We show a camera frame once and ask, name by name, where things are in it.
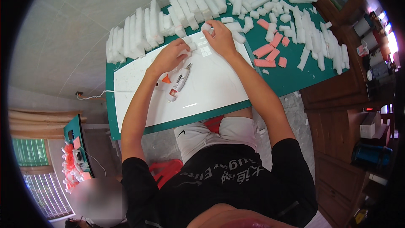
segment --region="window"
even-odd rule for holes
[[[14,153],[28,190],[48,220],[73,214],[50,162],[48,141],[13,139]]]

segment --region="white styrofoam sheet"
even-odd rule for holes
[[[235,71],[223,57],[211,48],[204,34],[198,32],[190,35],[190,37],[196,43],[197,50],[193,51],[192,55],[182,65],[186,67],[192,63],[188,79],[174,102],[168,103],[165,97],[173,83],[164,83],[163,90],[155,89],[153,91],[146,127],[218,109],[248,99]],[[245,46],[237,42],[235,42],[235,46],[246,62],[252,66]],[[147,53],[145,57],[134,60],[114,73],[115,110],[120,133],[125,113],[146,69],[164,47]],[[177,74],[178,71],[169,74],[172,82],[174,82]]]

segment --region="small box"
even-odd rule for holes
[[[380,126],[380,114],[377,112],[370,112],[362,124],[360,124],[360,137],[371,139],[375,134],[375,130]]]

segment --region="green table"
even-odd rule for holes
[[[307,8],[309,14],[311,15],[312,21],[315,23],[315,26],[317,29],[320,30],[319,27],[319,22],[325,22],[322,17],[319,14],[313,14],[312,12],[309,11],[309,8],[312,8],[312,4],[306,3],[306,4],[291,4],[292,6],[298,5],[300,10],[302,11],[304,8]],[[162,11],[166,14],[169,14],[167,11],[167,7],[162,8]],[[237,18],[237,16],[232,15],[232,7],[229,6],[227,8],[226,13],[221,14],[217,20],[220,20],[222,17],[233,17],[237,19],[242,27],[244,26],[244,21],[240,20]],[[261,16],[261,18],[265,19],[267,22],[270,22],[269,16]],[[277,25],[289,25],[289,23],[283,23],[280,20],[278,20]],[[185,29],[186,33],[188,35],[197,33],[200,30],[191,30],[190,27]],[[254,28],[250,30],[246,34],[246,40],[247,42],[245,43],[247,52],[249,53],[249,56],[251,60],[253,61],[254,56],[252,54],[252,51],[265,45],[267,42],[265,40],[266,36],[266,30],[259,26],[256,23],[256,20],[254,19]],[[171,41],[177,39],[178,36],[169,36],[165,38],[165,43],[170,43]],[[269,84],[269,86],[274,90],[274,92],[280,97],[285,94],[290,94],[294,91],[309,87],[313,84],[319,83],[323,80],[330,79],[334,76],[337,75],[336,71],[332,69],[332,60],[325,58],[325,71],[321,71],[318,68],[317,61],[312,59],[311,56],[308,58],[308,61],[306,62],[306,66],[301,72],[300,69],[298,69],[296,66],[300,62],[300,56],[302,53],[302,50],[304,48],[304,44],[294,44],[292,41],[287,47],[284,47],[282,45],[279,45],[277,49],[280,50],[279,56],[285,57],[288,62],[287,62],[287,67],[286,68],[281,68],[281,67],[276,67],[276,68],[267,68],[267,70],[270,72],[270,75],[267,74],[262,74],[262,68],[256,67],[256,71],[262,76],[262,78],[266,81],[266,83]],[[112,63],[107,63],[106,66],[106,89],[107,90],[114,90],[114,72],[118,70],[119,68],[124,67],[128,63],[132,62],[133,59],[127,58],[126,63],[122,64],[112,64]],[[119,133],[118,130],[118,124],[117,124],[117,114],[115,111],[115,98],[114,98],[114,93],[107,92],[107,113],[108,113],[108,119],[109,119],[109,124],[110,124],[110,130],[111,130],[111,137],[113,140],[119,140],[121,139],[121,134]],[[177,119],[174,121],[166,122],[166,123],[161,123],[158,125],[153,125],[150,127],[145,128],[144,134],[149,134],[152,132],[157,132],[165,129],[170,129],[174,127],[179,127],[185,124],[191,124],[196,121],[201,121],[205,119],[209,119],[212,117],[216,117],[219,115],[223,115],[226,113],[230,113],[233,111],[237,111],[239,109],[244,109],[247,107],[250,107],[251,103],[249,100],[235,103],[223,108],[219,109],[214,109],[211,111],[207,111],[204,113],[200,114],[195,114],[189,117]]]
[[[73,139],[69,140],[69,134],[68,132],[73,130]],[[92,171],[92,167],[90,166],[89,162],[89,157],[86,151],[86,146],[84,145],[83,141],[83,130],[81,128],[81,120],[80,120],[80,115],[78,114],[75,116],[64,128],[63,128],[63,134],[65,136],[66,141],[68,141],[70,144],[73,144],[73,140],[76,139],[77,137],[80,140],[80,145],[81,147],[79,148],[79,151],[83,157],[83,160],[89,164],[89,168],[84,170],[83,172],[90,172],[90,175],[92,178],[94,178],[94,173]]]

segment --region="curtain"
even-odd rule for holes
[[[49,112],[27,109],[8,109],[8,121],[12,138],[63,139],[63,128],[83,111]]]

